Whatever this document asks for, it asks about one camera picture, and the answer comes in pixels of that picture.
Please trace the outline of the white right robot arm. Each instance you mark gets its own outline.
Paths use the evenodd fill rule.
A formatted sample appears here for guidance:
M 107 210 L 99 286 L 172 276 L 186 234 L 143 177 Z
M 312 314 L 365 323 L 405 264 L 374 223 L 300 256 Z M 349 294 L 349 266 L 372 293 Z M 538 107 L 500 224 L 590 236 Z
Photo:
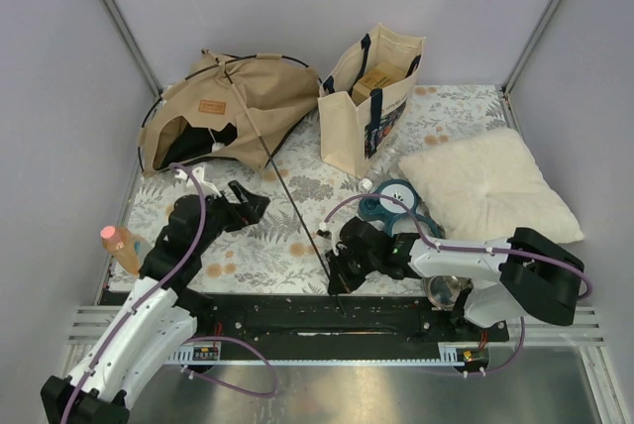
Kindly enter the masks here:
M 451 316 L 452 331 L 462 340 L 525 315 L 556 326 L 574 322 L 584 264 L 533 229 L 487 241 L 429 239 L 390 236 L 353 218 L 335 237 L 325 255 L 331 295 L 358 290 L 373 272 L 394 280 L 453 277 L 472 286 L 458 296 Z

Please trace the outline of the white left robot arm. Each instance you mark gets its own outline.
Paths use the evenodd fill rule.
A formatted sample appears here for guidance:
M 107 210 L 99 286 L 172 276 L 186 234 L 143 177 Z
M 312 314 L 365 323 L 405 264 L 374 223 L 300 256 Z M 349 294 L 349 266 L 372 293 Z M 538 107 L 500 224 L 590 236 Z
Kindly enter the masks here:
M 214 302 L 189 287 L 202 254 L 222 234 L 256 225 L 269 200 L 239 182 L 174 203 L 125 303 L 89 353 L 65 377 L 50 376 L 41 400 L 51 423 L 125 423 L 145 386 L 189 339 L 214 331 Z

